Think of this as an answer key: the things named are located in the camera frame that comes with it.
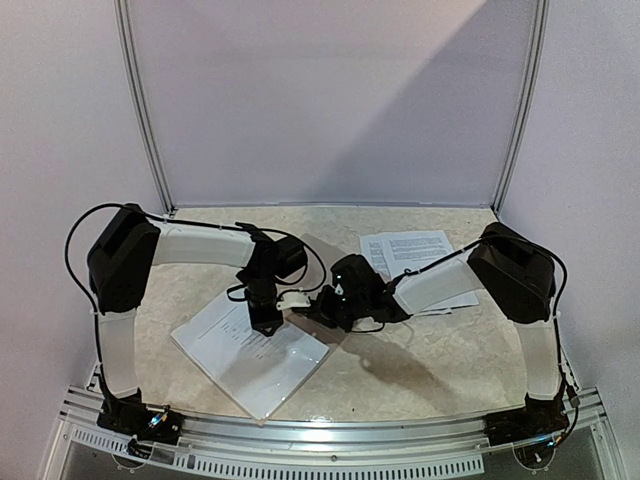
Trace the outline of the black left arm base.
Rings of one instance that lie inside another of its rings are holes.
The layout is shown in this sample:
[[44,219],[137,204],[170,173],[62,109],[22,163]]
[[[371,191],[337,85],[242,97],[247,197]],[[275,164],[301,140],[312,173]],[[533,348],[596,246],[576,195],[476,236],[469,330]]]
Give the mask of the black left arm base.
[[141,391],[125,398],[106,394],[97,425],[138,441],[176,445],[182,435],[185,417],[170,406],[149,407]]

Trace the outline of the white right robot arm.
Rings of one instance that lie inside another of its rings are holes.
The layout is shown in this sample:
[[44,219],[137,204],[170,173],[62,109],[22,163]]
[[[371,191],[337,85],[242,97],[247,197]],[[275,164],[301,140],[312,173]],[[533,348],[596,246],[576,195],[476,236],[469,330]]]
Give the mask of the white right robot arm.
[[486,292],[516,326],[526,369],[526,407],[516,422],[524,435],[537,436],[554,422],[564,395],[558,313],[567,280],[557,254],[494,222],[472,243],[390,280],[364,256],[347,255],[332,266],[308,315],[350,332],[361,319],[401,323],[440,302]]

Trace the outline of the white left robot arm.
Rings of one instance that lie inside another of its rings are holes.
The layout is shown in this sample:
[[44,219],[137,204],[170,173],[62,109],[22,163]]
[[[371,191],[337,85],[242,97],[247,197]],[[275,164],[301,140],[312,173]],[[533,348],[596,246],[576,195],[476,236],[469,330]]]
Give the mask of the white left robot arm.
[[237,269],[251,327],[273,335],[284,322],[278,289],[290,275],[308,267],[305,246],[287,233],[255,225],[233,226],[163,220],[136,204],[119,207],[87,256],[89,287],[98,310],[96,339],[101,389],[111,419],[128,434],[148,426],[139,405],[134,325],[152,267],[165,264],[222,265]]

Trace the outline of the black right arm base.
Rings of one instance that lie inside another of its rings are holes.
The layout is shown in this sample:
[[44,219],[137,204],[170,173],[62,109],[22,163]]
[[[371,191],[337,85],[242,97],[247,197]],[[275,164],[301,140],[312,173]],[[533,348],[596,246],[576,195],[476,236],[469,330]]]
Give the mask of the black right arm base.
[[483,420],[483,433],[491,446],[546,438],[570,430],[562,392],[552,400],[537,400],[527,395],[523,407],[489,413]]

